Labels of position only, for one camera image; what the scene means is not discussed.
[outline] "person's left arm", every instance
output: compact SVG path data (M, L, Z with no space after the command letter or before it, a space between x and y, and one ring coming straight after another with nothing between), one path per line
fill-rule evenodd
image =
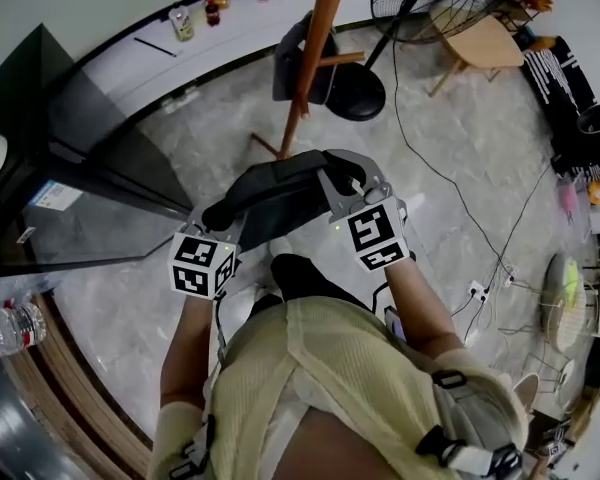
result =
M209 375L213 301L187 297L160 375L160 407L187 402L204 410L202 388Z

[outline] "marble tile floor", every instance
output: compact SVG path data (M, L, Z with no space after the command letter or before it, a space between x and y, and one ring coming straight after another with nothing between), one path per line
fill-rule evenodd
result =
M339 37L345 52L370 52L378 38L371 28ZM549 130L531 88L518 71L503 73L492 83L482 74L467 73L432 99L428 92L449 62L443 48L406 46L397 48L396 56L397 108L407 139L436 169L457 182L470 211L501 250L551 154ZM271 100L272 71L271 58L257 61L200 87L197 99L177 111L157 111L141 123L144 133L170 159L194 203L224 192L249 165L271 159L248 137L252 131L273 141L282 137L288 103ZM344 148L373 158L407 201L408 242L420 268L448 308L455 310L467 302L471 280L488 282L496 257L454 187L405 145L395 115L391 48L381 55L374 71L387 90L386 107L377 118L353 123L324 107L312 107L311 119L300 123L293 151ZM580 257L587 253L587 247L564 230L555 183L549 170L507 249L507 261L518 267L518 279L538 288L555 252L565 249ZM370 304L383 274L365 274L338 238L328 233L326 220L323 216L289 236L295 252L310 257L327 277ZM169 290L167 254L165 247L140 263L76 270L55 291L87 359L150 436L158 413L160 368L183 302L183 296ZM227 335L244 321L256 285L267 275L264 246L243 256L244 264L221 309ZM385 291L379 307L389 303ZM467 344L514 380L525 371L538 371L541 364L529 356L543 357L538 333L505 339L497 331L498 326L537 326L537 296L512 287L500 290L497 306L485 304L474 318L479 307L471 302L454 319L461 336L473 322ZM559 367L565 362L552 350L544 357ZM546 378L555 376L549 370L542 373ZM551 395L538 403L549 412L558 410Z

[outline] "electric fan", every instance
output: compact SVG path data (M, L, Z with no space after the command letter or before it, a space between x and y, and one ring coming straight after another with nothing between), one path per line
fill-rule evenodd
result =
M383 33L367 63L338 66L327 107L350 121L378 115L385 103L384 87L370 69L389 41L425 44L469 28L504 0L371 0L371 15Z

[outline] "white label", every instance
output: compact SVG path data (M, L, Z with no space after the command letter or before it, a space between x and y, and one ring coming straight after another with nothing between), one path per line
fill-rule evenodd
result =
M29 226L29 227L28 227L28 228L25 230L25 232L24 232L24 233L22 233L22 234L20 235L20 238L18 238L18 239L16 240L16 243L17 243L17 244L23 244L23 243L25 243L27 240L29 240L29 237L30 237L31 235L33 235L33 232L34 232L35 230L36 230L36 228L34 228L34 227L32 227L32 226Z
M55 181L47 181L29 204L65 211L82 195L82 191Z

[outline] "black buckle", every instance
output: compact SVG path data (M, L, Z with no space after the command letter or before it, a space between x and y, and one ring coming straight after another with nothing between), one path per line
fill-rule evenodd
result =
M433 383L444 389L454 389L464 386L467 378L458 370L440 370L431 374Z
M516 445L509 443L493 452L489 476L495 475L498 480L507 478L512 471L522 467L522 453Z
M463 439L456 441L448 439L444 435L443 428L440 425L436 425L422 438L422 441L420 441L416 448L416 453L418 455L435 455L438 459L438 464L446 468L455 456L456 449L466 445L467 443Z

